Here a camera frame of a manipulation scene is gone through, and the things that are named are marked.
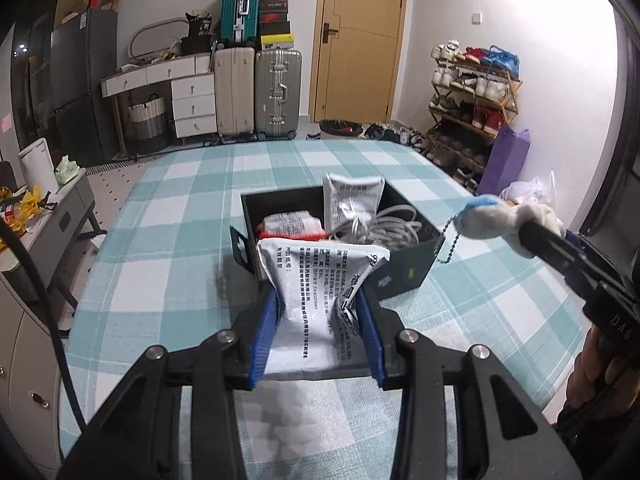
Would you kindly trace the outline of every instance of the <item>open box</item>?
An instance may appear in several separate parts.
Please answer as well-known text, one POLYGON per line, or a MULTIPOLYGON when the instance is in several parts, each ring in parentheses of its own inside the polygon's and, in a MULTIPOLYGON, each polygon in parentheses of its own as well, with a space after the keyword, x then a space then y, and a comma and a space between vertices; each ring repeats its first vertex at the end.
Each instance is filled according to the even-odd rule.
MULTIPOLYGON (((395 205, 411 204, 386 182, 378 211, 395 205)), ((248 236, 245 238, 236 229, 231 228, 234 258, 258 280, 265 280, 267 276, 256 250, 258 225, 269 215, 293 211, 309 211, 312 216, 324 222, 324 193, 322 186, 314 186, 245 194, 242 195, 242 210, 248 236), (246 258, 239 246, 241 241, 244 244, 246 258)), ((418 288, 433 265, 444 238, 419 211, 417 221, 422 224, 422 229, 418 232, 420 243, 392 251, 389 263, 372 272, 367 278, 367 283, 375 290, 379 300, 386 300, 418 288)))

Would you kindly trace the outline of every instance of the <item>pink sticky note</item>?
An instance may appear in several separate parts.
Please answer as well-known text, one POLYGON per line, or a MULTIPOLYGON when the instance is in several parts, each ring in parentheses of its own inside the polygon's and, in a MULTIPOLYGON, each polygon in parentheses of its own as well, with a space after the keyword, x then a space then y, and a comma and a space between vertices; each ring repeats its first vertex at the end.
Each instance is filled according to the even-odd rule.
POLYGON ((2 133, 7 133, 11 128, 14 127, 14 119, 11 117, 11 114, 7 114, 2 118, 2 133))

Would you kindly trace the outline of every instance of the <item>white cable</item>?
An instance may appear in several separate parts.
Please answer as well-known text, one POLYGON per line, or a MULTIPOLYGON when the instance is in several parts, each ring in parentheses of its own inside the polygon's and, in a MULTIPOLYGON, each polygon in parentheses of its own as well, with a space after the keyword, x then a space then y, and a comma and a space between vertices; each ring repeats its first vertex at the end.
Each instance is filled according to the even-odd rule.
POLYGON ((395 205, 378 213, 368 224, 363 224, 359 218, 343 222, 331 232, 329 240, 340 240, 346 244, 373 244, 398 251, 420 243, 418 232, 422 230, 422 223, 416 220, 417 216, 414 207, 395 205), (391 216, 401 211, 411 213, 411 219, 407 221, 391 216))

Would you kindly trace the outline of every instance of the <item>checkered tablecloth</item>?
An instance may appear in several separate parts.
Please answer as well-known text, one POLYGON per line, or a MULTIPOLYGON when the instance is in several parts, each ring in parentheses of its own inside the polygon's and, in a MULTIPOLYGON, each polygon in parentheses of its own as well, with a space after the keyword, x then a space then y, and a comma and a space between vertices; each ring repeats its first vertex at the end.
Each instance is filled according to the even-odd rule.
MULTIPOLYGON (((440 229, 468 200, 425 158, 388 142, 255 142, 158 160, 110 229, 76 313, 66 354, 86 418, 148 346, 196 346, 252 305, 257 287, 233 260, 229 236, 230 224, 245 232, 241 195, 319 184, 328 172, 383 175, 440 229)), ((461 238, 451 263, 434 264, 420 289, 383 306, 441 346, 489 346, 540 406, 566 378, 584 336, 581 314, 553 271, 517 256, 501 239, 461 238)), ((388 478, 400 399, 371 378, 261 381, 236 396, 249 477, 388 478)), ((447 399, 451 407, 449 392, 447 399)), ((180 475, 187 479, 189 408, 185 388, 180 475)), ((65 454, 78 433, 61 395, 65 454)), ((453 465, 455 446, 449 458, 453 465)))

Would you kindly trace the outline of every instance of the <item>purple bag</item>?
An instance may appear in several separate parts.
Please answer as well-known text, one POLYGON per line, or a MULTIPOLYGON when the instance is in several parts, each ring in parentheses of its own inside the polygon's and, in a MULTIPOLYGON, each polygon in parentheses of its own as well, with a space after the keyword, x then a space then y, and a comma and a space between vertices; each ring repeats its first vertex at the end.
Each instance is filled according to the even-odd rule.
POLYGON ((476 194, 500 195, 511 182, 516 181, 527 158, 530 142, 529 130, 517 134, 504 123, 498 131, 476 194))

